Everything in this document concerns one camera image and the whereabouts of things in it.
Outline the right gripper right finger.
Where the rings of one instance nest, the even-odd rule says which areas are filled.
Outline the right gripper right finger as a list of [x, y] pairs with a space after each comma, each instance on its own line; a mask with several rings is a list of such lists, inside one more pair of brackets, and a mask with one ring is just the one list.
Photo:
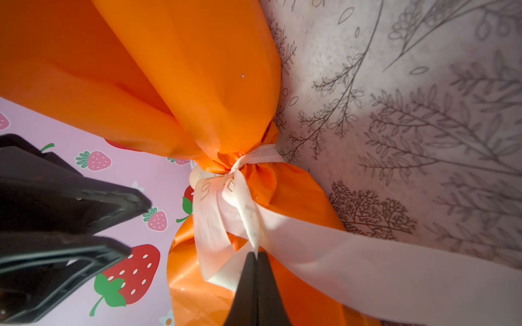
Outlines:
[[291, 326], [277, 283], [265, 252], [259, 252], [256, 263], [257, 316], [260, 326]]

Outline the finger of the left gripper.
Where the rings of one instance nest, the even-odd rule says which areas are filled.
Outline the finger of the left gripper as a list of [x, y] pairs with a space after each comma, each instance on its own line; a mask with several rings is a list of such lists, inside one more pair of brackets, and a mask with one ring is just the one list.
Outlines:
[[1, 136], [1, 231], [96, 234], [151, 208], [139, 190], [91, 179], [16, 134]]
[[1, 233], [1, 323], [38, 322], [91, 278], [130, 254], [130, 247], [107, 237]]

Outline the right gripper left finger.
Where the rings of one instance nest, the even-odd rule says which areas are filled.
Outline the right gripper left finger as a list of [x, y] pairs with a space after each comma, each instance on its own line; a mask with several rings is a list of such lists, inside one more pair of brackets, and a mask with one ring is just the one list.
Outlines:
[[238, 288], [224, 326], [256, 326], [258, 324], [257, 259], [248, 253]]

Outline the white ribbon strip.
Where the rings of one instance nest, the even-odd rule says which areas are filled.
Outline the white ribbon strip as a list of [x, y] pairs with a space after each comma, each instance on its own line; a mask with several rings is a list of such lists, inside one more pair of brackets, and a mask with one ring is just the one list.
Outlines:
[[364, 315], [424, 325], [520, 325], [521, 272], [446, 251], [322, 225], [336, 213], [308, 172], [274, 145], [222, 175], [194, 167], [201, 275], [236, 293], [248, 253], [265, 252], [299, 281]]

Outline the orange wrapping paper sheet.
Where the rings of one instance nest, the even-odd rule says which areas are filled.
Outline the orange wrapping paper sheet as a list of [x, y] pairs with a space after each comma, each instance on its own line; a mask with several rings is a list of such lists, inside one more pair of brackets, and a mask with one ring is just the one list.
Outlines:
[[[275, 144], [279, 52], [259, 1], [1, 1], [1, 97], [113, 145], [224, 174]], [[240, 169], [254, 201], [346, 232], [284, 162]], [[223, 325], [232, 291], [203, 280], [190, 216], [169, 250], [176, 325]], [[293, 325], [381, 325], [270, 263]]]

